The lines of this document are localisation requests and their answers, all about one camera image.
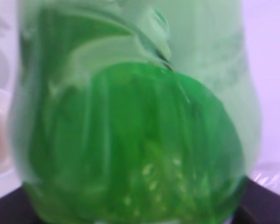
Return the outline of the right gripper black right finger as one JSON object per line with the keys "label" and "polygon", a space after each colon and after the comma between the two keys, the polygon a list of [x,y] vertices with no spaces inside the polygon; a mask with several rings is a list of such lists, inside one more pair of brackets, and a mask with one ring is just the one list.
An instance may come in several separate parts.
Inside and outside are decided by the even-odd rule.
{"label": "right gripper black right finger", "polygon": [[251,179],[232,224],[280,224],[280,195],[262,187]]}

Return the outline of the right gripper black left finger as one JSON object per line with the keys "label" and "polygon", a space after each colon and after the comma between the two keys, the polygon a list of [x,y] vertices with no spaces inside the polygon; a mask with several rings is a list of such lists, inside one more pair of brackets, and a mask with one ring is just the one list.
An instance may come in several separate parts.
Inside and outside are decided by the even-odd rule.
{"label": "right gripper black left finger", "polygon": [[43,224],[25,194],[13,192],[0,199],[0,224]]}

